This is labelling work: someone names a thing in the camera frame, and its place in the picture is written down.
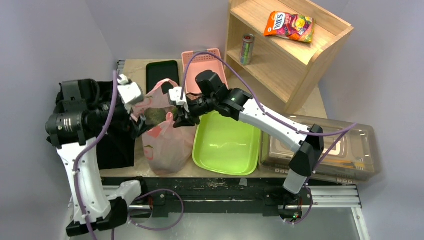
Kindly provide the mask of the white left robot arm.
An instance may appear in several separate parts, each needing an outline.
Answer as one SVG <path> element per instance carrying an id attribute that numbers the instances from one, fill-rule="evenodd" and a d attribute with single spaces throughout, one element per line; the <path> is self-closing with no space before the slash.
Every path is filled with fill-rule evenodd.
<path id="1" fill-rule="evenodd" d="M 72 194 L 73 218 L 65 228 L 69 237 L 120 227 L 127 222 L 133 201 L 138 205 L 148 201 L 148 189 L 135 178 L 112 195 L 105 194 L 97 149 L 109 126 L 131 139 L 141 135 L 144 120 L 132 119 L 131 113 L 143 99 L 140 86 L 123 75 L 111 82 L 80 79 L 60 84 L 45 130 L 65 167 Z"/>

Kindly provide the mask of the pink plastic grocery bag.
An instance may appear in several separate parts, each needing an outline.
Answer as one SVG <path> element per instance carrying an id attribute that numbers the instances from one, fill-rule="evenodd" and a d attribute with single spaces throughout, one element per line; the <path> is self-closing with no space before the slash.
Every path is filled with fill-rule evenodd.
<path id="1" fill-rule="evenodd" d="M 162 87 L 177 86 L 171 79 L 163 79 L 154 89 L 145 95 L 143 102 L 136 104 L 132 110 L 144 114 L 146 109 L 165 109 L 166 121 L 159 125 L 148 125 L 148 131 L 141 135 L 144 157 L 150 169 L 157 175 L 179 172 L 192 156 L 197 128 L 195 126 L 174 128 L 176 107 L 169 103 L 168 94 Z"/>

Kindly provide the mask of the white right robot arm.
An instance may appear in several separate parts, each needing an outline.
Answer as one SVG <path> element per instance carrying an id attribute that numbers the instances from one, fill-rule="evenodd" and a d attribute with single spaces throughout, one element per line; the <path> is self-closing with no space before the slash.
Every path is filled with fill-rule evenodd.
<path id="1" fill-rule="evenodd" d="M 309 127 L 294 122 L 270 110 L 258 103 L 252 94 L 240 88 L 228 88 L 211 70 L 199 73 L 195 82 L 200 94 L 184 93 L 181 86 L 168 91 L 170 104 L 177 108 L 174 128 L 198 125 L 201 116 L 216 111 L 274 137 L 294 153 L 280 196 L 288 204 L 298 200 L 324 151 L 323 128 L 317 124 Z"/>

